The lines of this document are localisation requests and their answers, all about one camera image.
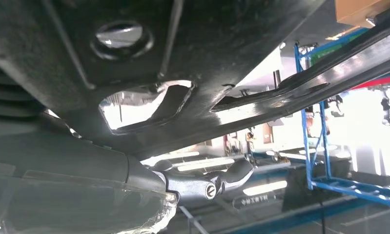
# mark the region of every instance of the blue metal rack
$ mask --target blue metal rack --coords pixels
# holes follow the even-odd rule
[[[300,53],[298,44],[295,45],[294,52],[295,52],[295,65],[296,65],[297,72],[303,71],[303,68],[300,63],[301,58],[308,59],[314,53],[318,53],[320,51],[326,50],[338,44],[346,43],[350,40],[351,37],[356,36],[365,31],[366,29],[358,30],[354,33],[348,34],[347,36],[341,37],[336,41],[315,48],[312,51],[307,52],[305,54]],[[322,141],[325,149],[324,157],[325,157],[326,176],[313,178],[312,171],[313,171],[314,162],[317,157],[317,152],[314,154],[313,158],[311,158],[310,153],[308,152],[309,146],[308,146],[308,135],[307,135],[306,112],[305,110],[301,110],[303,135],[304,135],[304,148],[306,151],[306,170],[307,170],[308,188],[312,190],[313,187],[315,186],[318,188],[327,189],[327,190],[331,190],[331,191],[335,191],[347,195],[352,195],[361,199],[366,199],[366,200],[370,200],[373,202],[378,202],[390,206],[390,187],[384,188],[378,185],[365,184],[357,181],[332,177],[330,155],[328,152],[326,117],[325,117],[323,101],[320,102],[320,117],[321,117],[322,128],[321,128],[320,137],[316,144],[316,150],[320,142]]]

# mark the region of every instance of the vehicle underbody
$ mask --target vehicle underbody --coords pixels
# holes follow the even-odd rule
[[[130,179],[131,161],[290,115],[390,71],[388,18],[277,89],[226,96],[323,2],[0,0],[0,163],[17,177],[37,170],[164,190],[153,175]],[[121,27],[139,38],[100,40]],[[104,107],[125,94],[163,100],[111,128]]]

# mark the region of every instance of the metal pipe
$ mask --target metal pipe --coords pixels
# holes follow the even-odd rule
[[[309,52],[311,52],[311,50],[310,50],[309,47],[306,47],[305,50],[306,50],[306,55],[307,55]],[[310,56],[306,56],[305,59],[306,59],[306,69],[308,69],[308,68],[311,67],[311,57],[310,57]]]
[[[356,200],[357,200],[357,198],[353,197],[353,196],[343,196],[340,198],[325,201],[325,202],[323,202],[323,206],[324,206],[324,208],[326,208],[328,206],[340,205],[340,204],[343,204],[343,203],[348,202],[348,201],[355,202]],[[315,203],[313,205],[305,206],[305,207],[302,207],[302,208],[299,208],[296,210],[287,211],[287,212],[284,212],[284,213],[281,213],[278,215],[274,215],[270,218],[266,217],[266,218],[263,218],[261,220],[257,220],[256,222],[253,222],[253,223],[249,223],[249,224],[245,224],[245,225],[237,225],[236,227],[228,228],[226,230],[220,230],[220,231],[214,232],[214,234],[234,233],[240,229],[247,229],[247,228],[250,228],[250,227],[255,226],[255,225],[271,223],[271,222],[278,221],[280,219],[286,219],[289,217],[300,217],[300,215],[302,216],[302,213],[314,211],[314,210],[320,209],[320,207],[321,206],[319,203]]]
[[[328,152],[328,142],[327,142],[327,125],[326,125],[326,114],[324,110],[324,102],[320,102],[320,117],[322,128],[321,131],[323,133],[323,144],[324,144],[324,157],[326,160],[326,176],[327,178],[331,178],[331,165],[330,165],[330,155]]]
[[[47,11],[48,15],[50,16],[55,29],[57,30],[57,33],[59,34],[62,42],[64,43],[65,49],[68,52],[68,55],[71,58],[71,61],[73,62],[81,80],[83,81],[84,85],[87,89],[95,89],[96,85],[89,82],[87,74],[82,66],[82,63],[80,61],[80,57],[78,56],[76,50],[74,49],[73,44],[70,41],[70,38],[68,36],[68,33],[66,32],[64,25],[59,17],[59,14],[57,13],[57,10],[55,9],[54,5],[52,4],[51,0],[43,0],[42,1],[45,10]]]
[[[161,80],[164,79],[164,77],[166,76],[166,72],[169,66],[173,44],[175,42],[176,34],[179,27],[179,22],[182,16],[183,5],[184,5],[184,0],[173,1],[172,14],[170,15],[169,29],[166,38],[166,48],[164,51],[162,64],[160,66],[160,72],[158,74],[158,79]]]
[[[294,53],[295,53],[295,66],[297,69],[297,73],[302,71],[302,66],[300,64],[300,51],[298,50],[298,43],[294,46]],[[306,110],[301,110],[301,124],[303,126],[303,137],[304,137],[304,148],[306,150],[306,174],[307,174],[307,184],[308,189],[312,190],[313,186],[311,183],[311,177],[312,177],[312,166],[311,166],[311,158],[308,153],[308,134],[307,134],[307,117],[306,117]]]
[[[228,203],[226,203],[225,201],[223,201],[220,198],[215,199],[215,202],[218,205],[220,205],[222,208],[224,208],[226,211],[228,211],[229,213],[234,215],[237,219],[239,219],[243,223],[248,223],[248,222],[254,220],[254,218],[250,217],[249,214],[240,214],[237,209],[235,209],[233,206],[229,205]]]
[[[193,226],[196,227],[196,229],[198,229],[198,231],[201,233],[201,234],[209,234],[205,228],[203,228],[203,226],[195,219],[195,217],[193,217],[190,212],[183,206],[180,206],[179,207],[181,209],[181,211],[183,212],[183,214],[186,215],[187,219],[189,220],[189,222],[191,222],[193,224]]]
[[[280,70],[276,70],[276,71],[272,72],[272,75],[274,76],[274,86],[276,89],[276,88],[278,88],[278,85],[281,83]]]
[[[192,234],[192,223],[189,219],[187,219],[187,229],[189,230],[189,234]]]
[[[318,146],[320,145],[321,137],[323,136],[323,129],[321,129],[320,136],[318,137],[317,144],[315,145],[315,152],[314,157],[312,157],[312,163],[311,166],[313,167],[315,164],[315,160],[317,159],[317,153],[318,153]]]

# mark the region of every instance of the workshop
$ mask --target workshop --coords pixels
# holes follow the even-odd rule
[[[0,234],[390,234],[390,0],[0,0]]]

